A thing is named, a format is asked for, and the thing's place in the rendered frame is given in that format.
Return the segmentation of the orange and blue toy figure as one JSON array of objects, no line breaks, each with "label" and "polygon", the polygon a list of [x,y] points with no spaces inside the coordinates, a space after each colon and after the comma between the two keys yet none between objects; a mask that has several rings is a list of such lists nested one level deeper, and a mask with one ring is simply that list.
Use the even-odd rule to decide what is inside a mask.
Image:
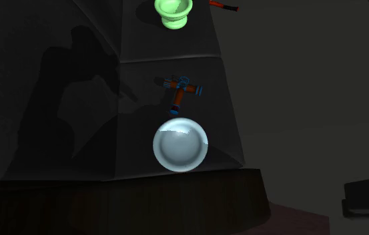
[{"label": "orange and blue toy figure", "polygon": [[175,90],[175,96],[169,112],[173,115],[177,115],[180,110],[181,101],[185,93],[190,93],[200,96],[203,91],[201,85],[190,84],[190,79],[186,76],[172,76],[171,78],[163,80],[163,86],[168,89]]}]

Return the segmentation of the pale silver round bowl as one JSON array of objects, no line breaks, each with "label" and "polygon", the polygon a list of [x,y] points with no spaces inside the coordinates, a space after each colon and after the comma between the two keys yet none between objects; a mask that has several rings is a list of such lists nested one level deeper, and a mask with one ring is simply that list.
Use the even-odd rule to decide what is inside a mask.
[{"label": "pale silver round bowl", "polygon": [[208,152],[208,137],[199,123],[177,117],[163,123],[153,137],[157,161],[172,172],[196,169]]}]

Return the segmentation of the light green footed cup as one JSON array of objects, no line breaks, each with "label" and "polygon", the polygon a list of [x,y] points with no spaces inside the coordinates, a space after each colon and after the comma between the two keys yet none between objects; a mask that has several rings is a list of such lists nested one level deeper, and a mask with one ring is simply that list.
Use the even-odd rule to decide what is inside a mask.
[{"label": "light green footed cup", "polygon": [[161,17],[161,22],[168,29],[181,29],[188,21],[192,10],[192,0],[155,0],[154,8]]}]

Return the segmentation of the red and black handled tool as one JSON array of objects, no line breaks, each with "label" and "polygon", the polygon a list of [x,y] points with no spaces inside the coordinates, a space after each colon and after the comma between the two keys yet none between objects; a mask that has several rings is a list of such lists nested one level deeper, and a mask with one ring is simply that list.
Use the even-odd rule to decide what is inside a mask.
[{"label": "red and black handled tool", "polygon": [[226,10],[230,10],[230,11],[238,11],[239,10],[239,7],[225,5],[223,3],[219,3],[219,2],[213,1],[213,0],[209,0],[209,4],[211,6],[219,7],[221,9],[226,9]]}]

